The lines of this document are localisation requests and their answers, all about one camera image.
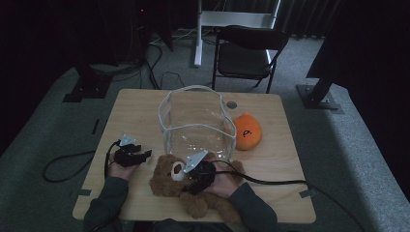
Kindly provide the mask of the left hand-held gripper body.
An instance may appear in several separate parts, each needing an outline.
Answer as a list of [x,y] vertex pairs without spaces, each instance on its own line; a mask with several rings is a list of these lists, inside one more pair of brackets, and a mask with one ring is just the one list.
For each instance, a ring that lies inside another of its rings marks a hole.
[[130,152],[130,147],[131,145],[136,145],[135,142],[136,140],[134,138],[124,134],[119,140],[119,149],[115,152],[114,161],[123,167],[137,165],[135,158],[139,152],[136,154]]

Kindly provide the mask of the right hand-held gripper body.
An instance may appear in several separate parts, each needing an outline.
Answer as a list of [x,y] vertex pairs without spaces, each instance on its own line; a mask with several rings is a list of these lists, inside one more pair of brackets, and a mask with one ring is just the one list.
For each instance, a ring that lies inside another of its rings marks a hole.
[[200,192],[210,186],[216,176],[216,168],[210,162],[204,158],[209,154],[207,150],[203,150],[197,154],[187,157],[186,167],[184,173],[189,175],[189,179],[192,180],[190,185],[198,185]]

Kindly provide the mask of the brown teddy bear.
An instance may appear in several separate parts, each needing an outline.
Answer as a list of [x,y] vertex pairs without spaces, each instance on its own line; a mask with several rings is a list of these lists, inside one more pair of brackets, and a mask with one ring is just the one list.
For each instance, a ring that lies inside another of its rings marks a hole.
[[[214,158],[214,154],[206,156],[206,161]],[[197,195],[182,192],[182,188],[192,183],[189,175],[184,173],[186,162],[173,155],[158,158],[154,174],[149,182],[151,191],[156,196],[177,197],[183,209],[194,219],[205,218],[210,210],[219,213],[226,222],[241,222],[238,211],[227,199],[215,194],[201,191]]]

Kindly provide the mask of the orange plush toy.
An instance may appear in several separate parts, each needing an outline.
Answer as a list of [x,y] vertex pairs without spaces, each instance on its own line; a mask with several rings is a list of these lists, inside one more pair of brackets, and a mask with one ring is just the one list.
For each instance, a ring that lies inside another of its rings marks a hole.
[[236,127],[236,148],[248,151],[255,148],[262,140],[263,132],[259,122],[248,112],[234,120]]

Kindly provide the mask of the person's left hand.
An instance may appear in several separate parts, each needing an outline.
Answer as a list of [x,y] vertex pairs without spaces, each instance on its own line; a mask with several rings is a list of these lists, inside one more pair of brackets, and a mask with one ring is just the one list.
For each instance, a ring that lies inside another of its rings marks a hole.
[[136,170],[137,165],[123,167],[122,165],[114,161],[114,157],[114,154],[109,155],[107,176],[121,178],[128,181]]

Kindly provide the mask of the person's right hand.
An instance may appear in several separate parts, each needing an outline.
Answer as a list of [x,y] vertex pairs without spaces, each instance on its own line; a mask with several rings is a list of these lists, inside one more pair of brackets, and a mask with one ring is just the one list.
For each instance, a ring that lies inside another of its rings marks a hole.
[[230,174],[230,168],[218,160],[212,160],[212,164],[221,174],[215,176],[214,182],[204,189],[204,192],[215,194],[222,198],[229,198],[240,186]]

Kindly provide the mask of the black folding chair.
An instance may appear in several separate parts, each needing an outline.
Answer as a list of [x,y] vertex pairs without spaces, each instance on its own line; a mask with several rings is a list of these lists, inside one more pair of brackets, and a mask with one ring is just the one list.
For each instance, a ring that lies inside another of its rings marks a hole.
[[288,41],[289,35],[277,29],[221,27],[216,35],[212,89],[218,77],[253,79],[255,86],[267,78],[269,94],[278,57]]

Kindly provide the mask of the black stand with base plate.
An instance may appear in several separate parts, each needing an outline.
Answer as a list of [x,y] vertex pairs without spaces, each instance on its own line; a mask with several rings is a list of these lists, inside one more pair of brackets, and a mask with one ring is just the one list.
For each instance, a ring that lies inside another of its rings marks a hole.
[[63,102],[81,102],[84,99],[104,99],[110,87],[111,74],[95,72],[87,64],[74,66],[79,79],[72,91],[63,98]]
[[315,85],[301,84],[296,89],[307,109],[329,110],[333,114],[343,114],[343,109],[336,103],[330,93],[330,87],[334,83],[332,77],[321,77]]

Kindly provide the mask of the white metal desk frame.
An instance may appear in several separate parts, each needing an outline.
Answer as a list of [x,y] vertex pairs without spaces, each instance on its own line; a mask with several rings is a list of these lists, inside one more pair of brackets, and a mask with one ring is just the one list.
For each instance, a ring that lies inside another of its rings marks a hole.
[[196,67],[202,64],[202,27],[224,27],[228,25],[241,25],[252,28],[275,27],[281,0],[275,0],[274,7],[269,14],[241,13],[241,12],[217,12],[204,11],[202,0],[198,0],[196,47],[193,63]]

